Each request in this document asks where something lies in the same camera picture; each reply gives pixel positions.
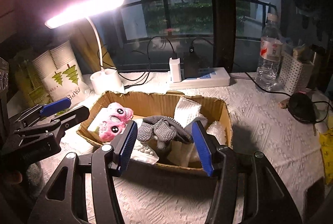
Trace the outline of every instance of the screw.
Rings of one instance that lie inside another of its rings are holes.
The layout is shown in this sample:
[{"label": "screw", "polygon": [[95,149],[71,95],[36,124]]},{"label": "screw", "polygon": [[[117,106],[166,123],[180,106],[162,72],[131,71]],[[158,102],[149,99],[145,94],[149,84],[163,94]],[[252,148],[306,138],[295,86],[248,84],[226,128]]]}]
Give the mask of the screw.
[{"label": "screw", "polygon": [[68,159],[73,159],[73,158],[75,158],[76,157],[76,153],[68,153],[67,155],[66,155],[66,158],[68,158]]},{"label": "screw", "polygon": [[102,151],[104,151],[104,152],[108,152],[111,149],[112,149],[112,146],[110,144],[105,144],[102,146]]},{"label": "screw", "polygon": [[228,146],[226,146],[226,145],[221,145],[221,146],[219,146],[219,151],[222,152],[222,151],[224,151],[224,149],[227,148],[227,147],[228,147]]},{"label": "screw", "polygon": [[256,158],[263,158],[264,157],[264,154],[262,152],[255,152],[255,157]]}]

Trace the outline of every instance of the white lamp arm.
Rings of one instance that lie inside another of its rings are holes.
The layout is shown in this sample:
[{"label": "white lamp arm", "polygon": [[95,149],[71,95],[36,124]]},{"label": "white lamp arm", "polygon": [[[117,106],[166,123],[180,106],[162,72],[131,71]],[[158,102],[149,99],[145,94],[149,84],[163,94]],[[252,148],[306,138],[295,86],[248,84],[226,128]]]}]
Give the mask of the white lamp arm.
[{"label": "white lamp arm", "polygon": [[93,30],[95,32],[95,36],[96,36],[97,44],[98,44],[98,49],[99,49],[99,59],[100,59],[101,71],[103,72],[104,68],[103,68],[103,55],[102,55],[101,41],[99,39],[99,35],[98,35],[98,32],[97,32],[97,29],[96,29],[94,23],[92,22],[92,20],[89,17],[86,17],[86,19],[88,20],[88,22],[90,23],[90,25],[93,27]]}]

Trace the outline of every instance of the power strip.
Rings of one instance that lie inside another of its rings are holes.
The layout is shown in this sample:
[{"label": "power strip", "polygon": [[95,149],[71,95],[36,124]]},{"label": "power strip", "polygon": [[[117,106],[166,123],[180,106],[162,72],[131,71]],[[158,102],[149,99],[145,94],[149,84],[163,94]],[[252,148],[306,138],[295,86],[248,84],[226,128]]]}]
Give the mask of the power strip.
[{"label": "power strip", "polygon": [[229,86],[230,76],[224,68],[207,68],[199,70],[200,77],[184,79],[184,71],[181,70],[181,82],[172,82],[170,71],[168,72],[168,85],[170,90],[198,89]]}]

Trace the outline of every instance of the gray glove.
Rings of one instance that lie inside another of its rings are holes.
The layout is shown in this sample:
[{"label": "gray glove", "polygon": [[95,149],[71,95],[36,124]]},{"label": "gray glove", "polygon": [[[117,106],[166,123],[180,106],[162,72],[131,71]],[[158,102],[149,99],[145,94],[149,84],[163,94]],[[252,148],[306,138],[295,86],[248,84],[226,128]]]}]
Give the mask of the gray glove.
[{"label": "gray glove", "polygon": [[173,118],[166,116],[149,116],[143,119],[141,127],[138,129],[137,139],[140,142],[157,138],[157,147],[160,150],[166,149],[172,140],[180,141],[184,144],[193,143],[192,123],[200,120],[203,126],[207,124],[205,117],[195,118],[185,129]]}]

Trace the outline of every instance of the pink plush toy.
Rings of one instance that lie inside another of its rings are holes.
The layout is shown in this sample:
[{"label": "pink plush toy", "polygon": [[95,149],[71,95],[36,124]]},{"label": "pink plush toy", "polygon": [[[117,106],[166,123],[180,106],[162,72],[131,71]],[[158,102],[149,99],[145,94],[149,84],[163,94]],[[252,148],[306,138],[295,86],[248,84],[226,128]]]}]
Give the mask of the pink plush toy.
[{"label": "pink plush toy", "polygon": [[103,121],[99,128],[99,138],[102,142],[112,141],[125,127],[126,123],[124,122]]},{"label": "pink plush toy", "polygon": [[127,123],[133,117],[133,110],[113,102],[108,106],[108,115],[117,117],[121,122]]},{"label": "pink plush toy", "polygon": [[108,120],[103,121],[99,128],[99,138],[102,142],[108,142],[114,139],[125,129],[128,121],[133,117],[133,110],[123,107],[117,102],[108,106]]}]

